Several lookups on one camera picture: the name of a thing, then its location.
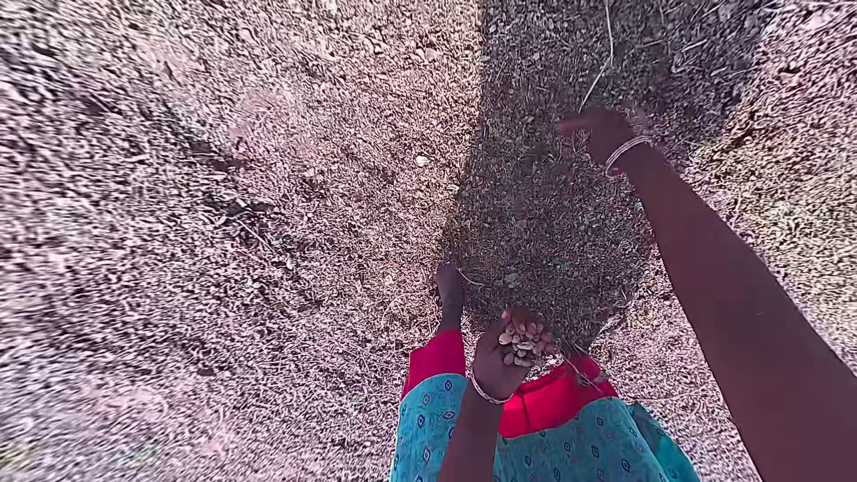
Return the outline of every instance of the red fabric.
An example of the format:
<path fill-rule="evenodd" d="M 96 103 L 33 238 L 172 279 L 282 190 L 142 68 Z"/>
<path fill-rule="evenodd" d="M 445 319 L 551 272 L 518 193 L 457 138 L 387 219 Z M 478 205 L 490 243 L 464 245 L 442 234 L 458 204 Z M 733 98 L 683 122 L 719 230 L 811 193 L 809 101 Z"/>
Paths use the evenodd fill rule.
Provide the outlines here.
<path fill-rule="evenodd" d="M 441 373 L 463 376 L 465 363 L 461 332 L 439 333 L 426 346 L 411 353 L 402 398 L 426 378 Z M 618 396 L 606 380 L 594 385 L 585 381 L 598 380 L 601 372 L 592 358 L 575 355 L 544 377 L 523 383 L 503 407 L 500 434 L 511 438 L 556 428 L 573 419 L 589 402 Z"/>
<path fill-rule="evenodd" d="M 402 389 L 402 398 L 426 378 L 441 373 L 458 373 L 464 376 L 464 340 L 459 330 L 441 331 L 426 346 L 411 352 L 408 378 Z"/>

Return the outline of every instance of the hand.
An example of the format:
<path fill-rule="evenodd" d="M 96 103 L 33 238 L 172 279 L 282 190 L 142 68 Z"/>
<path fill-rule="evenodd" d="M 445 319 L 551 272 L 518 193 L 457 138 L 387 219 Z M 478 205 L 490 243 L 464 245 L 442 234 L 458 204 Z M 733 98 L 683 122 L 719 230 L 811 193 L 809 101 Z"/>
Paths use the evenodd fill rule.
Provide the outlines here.
<path fill-rule="evenodd" d="M 530 367 L 506 365 L 500 352 L 500 333 L 512 320 L 530 322 L 536 315 L 525 308 L 506 308 L 500 320 L 491 325 L 476 344 L 473 377 L 486 395 L 506 399 L 521 386 Z"/>
<path fill-rule="evenodd" d="M 604 166 L 616 148 L 634 137 L 634 131 L 625 116 L 600 107 L 587 109 L 584 114 L 560 121 L 557 129 L 568 137 L 579 130 L 589 130 L 588 151 L 599 166 Z"/>

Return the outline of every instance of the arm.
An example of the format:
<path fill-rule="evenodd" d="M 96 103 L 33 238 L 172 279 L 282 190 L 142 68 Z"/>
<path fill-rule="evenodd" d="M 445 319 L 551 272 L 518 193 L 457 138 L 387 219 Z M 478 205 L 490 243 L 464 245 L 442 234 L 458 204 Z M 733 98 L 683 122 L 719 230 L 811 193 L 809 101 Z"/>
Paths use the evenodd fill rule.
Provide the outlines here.
<path fill-rule="evenodd" d="M 602 164 L 633 136 L 608 111 L 560 129 L 591 129 L 589 150 Z M 762 478 L 853 478 L 857 378 L 661 153 L 637 145 L 620 168 L 645 206 L 675 294 Z"/>
<path fill-rule="evenodd" d="M 438 480 L 490 481 L 494 471 L 494 449 L 503 406 L 484 400 L 467 387 L 461 414 L 446 447 Z"/>
<path fill-rule="evenodd" d="M 529 368 L 503 363 L 497 338 L 511 322 L 533 322 L 533 314 L 521 308 L 507 308 L 476 344 L 473 376 L 488 395 L 505 400 L 524 381 Z M 494 473 L 494 452 L 503 406 L 495 405 L 469 385 L 461 401 L 461 414 L 446 446 L 446 455 L 437 479 L 442 482 L 490 482 Z"/>

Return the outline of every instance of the dry grass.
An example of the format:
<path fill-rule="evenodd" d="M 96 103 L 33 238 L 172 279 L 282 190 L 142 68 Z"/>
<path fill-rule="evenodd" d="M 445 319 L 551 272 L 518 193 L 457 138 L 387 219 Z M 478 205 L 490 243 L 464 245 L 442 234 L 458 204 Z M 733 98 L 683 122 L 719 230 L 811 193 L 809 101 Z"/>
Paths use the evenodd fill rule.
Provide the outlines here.
<path fill-rule="evenodd" d="M 630 186 L 553 123 L 638 103 L 855 367 L 853 10 L 4 4 L 0 473 L 382 478 L 455 256 L 467 344 L 507 304 L 601 334 L 706 479 L 753 477 Z"/>

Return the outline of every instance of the wrist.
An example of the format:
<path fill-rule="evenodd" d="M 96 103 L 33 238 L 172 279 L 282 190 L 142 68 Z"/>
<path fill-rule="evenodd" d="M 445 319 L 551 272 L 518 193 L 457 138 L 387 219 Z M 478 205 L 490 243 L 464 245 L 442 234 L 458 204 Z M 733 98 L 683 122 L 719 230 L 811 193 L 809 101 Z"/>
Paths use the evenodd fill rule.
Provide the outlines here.
<path fill-rule="evenodd" d="M 633 180 L 646 172 L 669 170 L 663 154 L 649 144 L 638 144 L 616 160 L 614 166 Z"/>
<path fill-rule="evenodd" d="M 503 413 L 502 405 L 491 403 L 490 401 L 482 398 L 482 396 L 473 387 L 472 383 L 469 383 L 467 385 L 467 389 L 464 391 L 462 406 L 472 408 L 475 412 L 480 413 L 480 418 L 486 420 L 491 420 L 494 416 L 499 420 L 500 415 Z"/>

